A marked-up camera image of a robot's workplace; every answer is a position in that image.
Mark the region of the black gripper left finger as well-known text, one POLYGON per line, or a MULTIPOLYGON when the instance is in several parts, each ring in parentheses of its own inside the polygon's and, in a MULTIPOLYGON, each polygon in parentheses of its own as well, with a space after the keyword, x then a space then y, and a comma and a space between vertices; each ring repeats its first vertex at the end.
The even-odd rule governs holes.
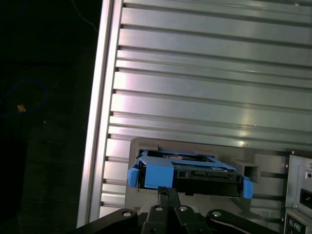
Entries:
POLYGON ((158 203, 148 212, 119 209, 77 229, 77 234, 165 234, 170 210, 169 188, 159 187, 158 203))

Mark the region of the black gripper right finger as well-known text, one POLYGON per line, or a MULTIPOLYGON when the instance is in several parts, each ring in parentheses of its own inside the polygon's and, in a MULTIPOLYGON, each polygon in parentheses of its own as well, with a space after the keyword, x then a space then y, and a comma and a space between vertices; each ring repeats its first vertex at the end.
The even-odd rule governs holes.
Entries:
POLYGON ((220 209, 205 216, 181 205, 175 188, 168 188, 169 207, 183 234, 275 234, 274 230, 220 209))

